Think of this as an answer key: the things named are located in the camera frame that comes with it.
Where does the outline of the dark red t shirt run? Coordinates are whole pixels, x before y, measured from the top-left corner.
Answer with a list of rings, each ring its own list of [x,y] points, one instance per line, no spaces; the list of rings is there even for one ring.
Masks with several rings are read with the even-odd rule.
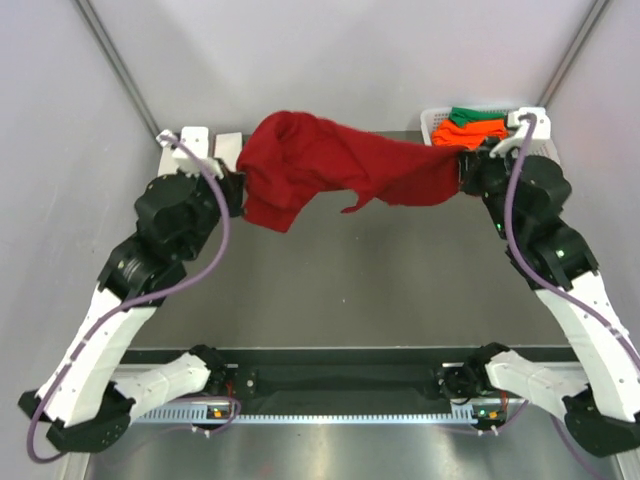
[[[354,213],[374,199],[391,206],[441,204],[459,191],[459,146],[392,140],[304,112],[279,111],[250,136],[237,162],[247,222],[285,233],[318,194],[352,191]]]

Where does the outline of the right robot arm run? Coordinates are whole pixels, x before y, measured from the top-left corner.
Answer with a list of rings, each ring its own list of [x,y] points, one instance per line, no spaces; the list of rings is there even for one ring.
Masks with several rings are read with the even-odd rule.
[[[562,375],[514,349],[490,343],[439,373],[450,399],[513,393],[561,421],[596,457],[639,446],[639,353],[606,293],[584,237],[561,217],[572,192],[554,160],[485,149],[459,156],[460,189],[483,201],[516,271],[549,309],[582,376]]]

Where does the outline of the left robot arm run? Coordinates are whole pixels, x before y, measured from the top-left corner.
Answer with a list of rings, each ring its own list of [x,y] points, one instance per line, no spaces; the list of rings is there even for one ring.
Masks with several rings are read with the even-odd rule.
[[[216,225],[229,242],[230,221],[242,212],[244,179],[176,172],[153,179],[135,201],[135,232],[111,252],[92,294],[81,327],[64,359],[37,390],[24,392],[19,408],[30,418],[27,451],[35,452],[38,423],[59,456],[99,453],[113,445],[131,423],[180,397],[216,396],[227,374],[219,353],[205,345],[129,380],[113,374],[141,327],[165,298],[203,279],[220,262],[216,255],[199,274],[185,265],[202,251]]]

